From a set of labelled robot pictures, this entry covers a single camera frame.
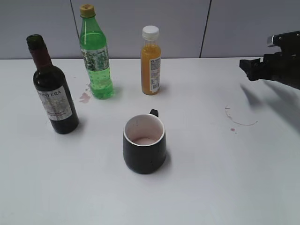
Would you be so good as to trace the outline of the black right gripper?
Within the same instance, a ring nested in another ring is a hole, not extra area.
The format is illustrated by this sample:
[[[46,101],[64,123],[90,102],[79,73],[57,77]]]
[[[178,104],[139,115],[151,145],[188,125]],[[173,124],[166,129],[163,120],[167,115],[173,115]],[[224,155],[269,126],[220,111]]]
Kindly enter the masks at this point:
[[[300,88],[300,45],[283,45],[280,52],[265,54],[263,59],[240,60],[239,67],[248,80],[259,79],[275,81]]]

